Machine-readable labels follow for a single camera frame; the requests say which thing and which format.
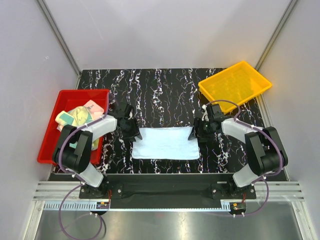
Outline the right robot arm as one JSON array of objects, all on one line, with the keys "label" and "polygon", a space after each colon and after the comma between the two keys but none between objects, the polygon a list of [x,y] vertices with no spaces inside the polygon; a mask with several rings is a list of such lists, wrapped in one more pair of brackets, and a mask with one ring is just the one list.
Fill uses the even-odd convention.
[{"label": "right robot arm", "polygon": [[213,198],[241,198],[252,190],[253,184],[276,176],[288,164],[288,156],[275,127],[257,127],[225,115],[220,105],[209,102],[202,106],[203,116],[194,119],[188,140],[210,142],[216,134],[231,136],[245,144],[247,164],[235,172],[221,187],[214,187]]}]

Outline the light blue towel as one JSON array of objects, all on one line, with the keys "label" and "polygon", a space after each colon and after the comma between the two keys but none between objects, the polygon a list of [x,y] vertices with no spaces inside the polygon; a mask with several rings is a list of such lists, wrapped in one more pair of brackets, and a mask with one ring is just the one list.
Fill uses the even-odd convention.
[{"label": "light blue towel", "polygon": [[189,161],[200,158],[197,139],[189,140],[191,126],[140,128],[142,139],[133,142],[132,158]]}]

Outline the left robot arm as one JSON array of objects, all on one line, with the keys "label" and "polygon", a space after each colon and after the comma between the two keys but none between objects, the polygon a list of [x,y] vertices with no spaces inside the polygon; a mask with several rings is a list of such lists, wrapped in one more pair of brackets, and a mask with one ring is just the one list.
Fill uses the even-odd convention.
[{"label": "left robot arm", "polygon": [[112,196],[107,177],[91,163],[92,143],[100,137],[119,130],[123,139],[135,142],[142,140],[138,121],[134,118],[134,107],[120,103],[111,112],[79,127],[70,124],[62,128],[53,152],[52,160],[66,173],[80,180],[84,193],[97,198]]}]

